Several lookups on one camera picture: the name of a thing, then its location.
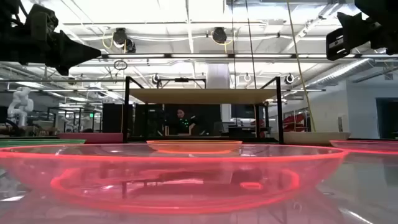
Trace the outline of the translucent red plate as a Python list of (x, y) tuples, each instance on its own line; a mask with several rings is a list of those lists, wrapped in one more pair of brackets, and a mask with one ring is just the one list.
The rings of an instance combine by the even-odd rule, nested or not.
[(330, 144), (349, 152), (398, 155), (398, 141), (331, 140)]

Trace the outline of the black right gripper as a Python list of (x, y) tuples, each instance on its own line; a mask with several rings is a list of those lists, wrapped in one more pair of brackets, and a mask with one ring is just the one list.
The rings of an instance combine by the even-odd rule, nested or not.
[(353, 49), (369, 44), (373, 50), (384, 49), (388, 55), (398, 53), (398, 26), (382, 25), (362, 13), (337, 13), (341, 28), (326, 35), (326, 57), (335, 61), (348, 56)]

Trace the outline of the green plate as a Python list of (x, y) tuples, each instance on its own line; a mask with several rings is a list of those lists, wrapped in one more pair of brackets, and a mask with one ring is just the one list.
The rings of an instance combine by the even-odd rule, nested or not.
[(0, 139), (0, 148), (15, 146), (84, 144), (84, 139)]

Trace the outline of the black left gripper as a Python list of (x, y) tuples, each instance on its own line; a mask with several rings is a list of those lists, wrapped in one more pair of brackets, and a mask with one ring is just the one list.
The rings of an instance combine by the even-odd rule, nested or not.
[(25, 24), (14, 28), (16, 61), (44, 63), (57, 67), (62, 76), (68, 76), (71, 67), (101, 56), (100, 50), (71, 40), (62, 30), (55, 32), (57, 26), (53, 10), (34, 4)]

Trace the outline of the dark door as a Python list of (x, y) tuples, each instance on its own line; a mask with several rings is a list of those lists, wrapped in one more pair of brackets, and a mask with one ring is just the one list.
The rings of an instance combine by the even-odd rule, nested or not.
[(398, 98), (377, 98), (377, 125), (381, 139), (398, 139)]

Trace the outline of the black frame wooden shelf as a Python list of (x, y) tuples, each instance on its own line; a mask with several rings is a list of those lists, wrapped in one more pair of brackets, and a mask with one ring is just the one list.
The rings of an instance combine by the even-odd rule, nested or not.
[(123, 141), (130, 140), (149, 140), (147, 133), (143, 137), (128, 137), (127, 129), (129, 122), (129, 97), (133, 96), (145, 104), (252, 104), (257, 110), (258, 107), (272, 98), (277, 97), (277, 124), (279, 144), (284, 143), (284, 129), (283, 129), (283, 112), (282, 112), (282, 89), (280, 84), (280, 77), (274, 77), (268, 83), (263, 85), (260, 89), (216, 89), (216, 88), (202, 88), (202, 89), (145, 89), (132, 77), (126, 77), (124, 87), (124, 103), (122, 112), (122, 134)]

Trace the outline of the black cabinet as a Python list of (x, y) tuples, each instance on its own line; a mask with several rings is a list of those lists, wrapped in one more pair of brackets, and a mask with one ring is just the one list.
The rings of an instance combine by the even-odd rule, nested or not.
[(123, 125), (123, 105), (104, 104), (102, 129), (104, 133), (121, 133)]

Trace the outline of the person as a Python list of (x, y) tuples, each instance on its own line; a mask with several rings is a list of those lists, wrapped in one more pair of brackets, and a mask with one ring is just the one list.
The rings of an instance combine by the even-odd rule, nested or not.
[(197, 125), (197, 117), (195, 115), (189, 116), (182, 109), (177, 110), (177, 117), (169, 123), (170, 135), (192, 135), (193, 128)]

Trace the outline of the red background object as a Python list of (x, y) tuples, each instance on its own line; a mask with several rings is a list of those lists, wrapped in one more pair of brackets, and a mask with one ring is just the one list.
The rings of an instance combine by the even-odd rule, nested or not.
[(307, 117), (303, 113), (295, 114), (284, 118), (283, 120), (284, 132), (306, 132)]

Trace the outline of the translucent orange plate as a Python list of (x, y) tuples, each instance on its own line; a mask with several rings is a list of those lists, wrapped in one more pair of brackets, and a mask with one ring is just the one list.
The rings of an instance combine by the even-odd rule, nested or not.
[(227, 154), (237, 151), (241, 141), (227, 140), (151, 140), (149, 147), (169, 154)]

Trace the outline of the translucent pink plate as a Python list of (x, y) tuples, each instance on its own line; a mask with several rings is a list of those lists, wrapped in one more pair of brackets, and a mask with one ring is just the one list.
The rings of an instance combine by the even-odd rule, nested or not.
[(169, 154), (148, 144), (0, 148), (0, 165), (60, 201), (127, 213), (187, 215), (262, 207), (314, 188), (340, 166), (332, 147), (241, 145), (227, 154)]

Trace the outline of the black crossbar with light strips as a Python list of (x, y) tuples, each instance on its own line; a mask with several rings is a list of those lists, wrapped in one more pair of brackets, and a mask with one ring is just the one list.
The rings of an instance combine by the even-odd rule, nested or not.
[(319, 58), (325, 54), (103, 54), (101, 59), (139, 59), (139, 58)]

